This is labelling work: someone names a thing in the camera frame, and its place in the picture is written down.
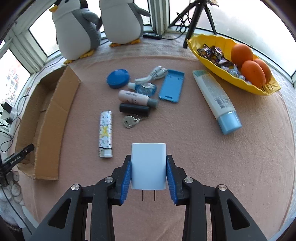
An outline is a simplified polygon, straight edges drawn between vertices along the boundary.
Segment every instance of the yellow bowl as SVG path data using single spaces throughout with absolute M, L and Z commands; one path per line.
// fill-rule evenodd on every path
M 271 76 L 271 80 L 268 84 L 265 84 L 262 89 L 259 89 L 254 85 L 250 85 L 246 83 L 242 79 L 232 76 L 227 71 L 214 65 L 211 61 L 200 56 L 197 52 L 197 49 L 201 48 L 204 44 L 206 44 L 209 47 L 215 45 L 216 47 L 219 47 L 223 51 L 226 59 L 231 60 L 231 49 L 234 45 L 236 45 L 236 42 L 234 42 L 232 39 L 228 39 L 228 38 L 224 38 L 216 35 L 200 34 L 200 35 L 193 36 L 191 39 L 188 39 L 187 43 L 190 50 L 199 59 L 199 61 L 203 63 L 204 66 L 206 66 L 210 71 L 212 71 L 222 79 L 235 85 L 238 88 L 241 88 L 245 91 L 251 92 L 256 95 L 271 95 L 274 92 L 281 89 L 281 86 L 273 76 Z

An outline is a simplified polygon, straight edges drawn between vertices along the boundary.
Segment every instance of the penguin beak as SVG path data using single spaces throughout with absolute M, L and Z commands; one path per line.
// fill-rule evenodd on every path
M 58 5 L 53 6 L 52 8 L 48 9 L 50 12 L 55 12 L 59 8 Z

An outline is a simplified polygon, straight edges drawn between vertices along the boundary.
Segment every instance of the orange fruit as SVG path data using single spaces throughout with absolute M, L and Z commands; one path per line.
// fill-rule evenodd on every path
M 265 75 L 260 65 L 255 61 L 247 60 L 243 63 L 241 73 L 246 80 L 250 81 L 257 88 L 265 85 Z
M 266 84 L 271 80 L 271 71 L 270 71 L 270 68 L 268 67 L 267 63 L 265 63 L 263 60 L 259 59 L 259 58 L 256 58 L 254 59 L 254 61 L 260 65 L 261 69 L 263 70 L 264 72 L 264 75 L 265 75 L 265 81 L 266 81 Z
M 231 49 L 231 61 L 239 68 L 247 60 L 253 60 L 252 50 L 245 44 L 236 44 Z

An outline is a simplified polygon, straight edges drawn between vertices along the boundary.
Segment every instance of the barcode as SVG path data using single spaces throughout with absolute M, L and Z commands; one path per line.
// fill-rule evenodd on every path
M 222 101 L 221 101 L 221 99 L 220 99 L 219 97 L 217 97 L 217 98 L 215 99 L 215 101 L 217 101 L 217 103 L 218 103 L 218 105 L 220 105 L 220 108 L 221 108 L 221 109 L 225 108 L 224 104 L 222 103 Z

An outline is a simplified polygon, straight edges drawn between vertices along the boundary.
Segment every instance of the tripod leg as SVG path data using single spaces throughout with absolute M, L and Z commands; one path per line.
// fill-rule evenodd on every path
M 207 18 L 209 19 L 209 22 L 210 22 L 210 25 L 211 25 L 211 27 L 212 27 L 213 33 L 214 33 L 215 35 L 217 35 L 217 33 L 216 33 L 216 28 L 215 28 L 215 25 L 214 25 L 214 21 L 213 21 L 213 18 L 212 18 L 211 12 L 210 12 L 210 10 L 209 10 L 209 8 L 208 8 L 207 5 L 205 5 L 205 13 L 207 14 Z
M 190 3 L 184 10 L 183 12 L 180 13 L 180 17 L 183 17 L 185 15 L 185 13 L 189 12 L 190 9 L 192 9 L 195 6 L 195 2 Z M 180 17 L 177 16 L 175 18 L 175 20 L 169 25 L 169 27 L 174 26 L 176 24 L 176 22 L 178 22 L 180 20 Z
M 196 7 L 195 7 L 194 14 L 193 14 L 193 17 L 192 17 L 192 21 L 191 21 L 191 23 L 189 25 L 189 29 L 188 29 L 188 32 L 186 34 L 186 38 L 185 38 L 185 41 L 184 41 L 184 44 L 183 44 L 184 49 L 187 49 L 187 47 L 188 47 L 186 40 L 191 38 L 191 35 L 193 34 L 193 32 L 195 30 L 195 27 L 197 25 L 198 20 L 200 19 L 200 15 L 201 15 L 202 10 L 204 9 L 204 7 L 205 6 L 203 4 L 197 4 Z

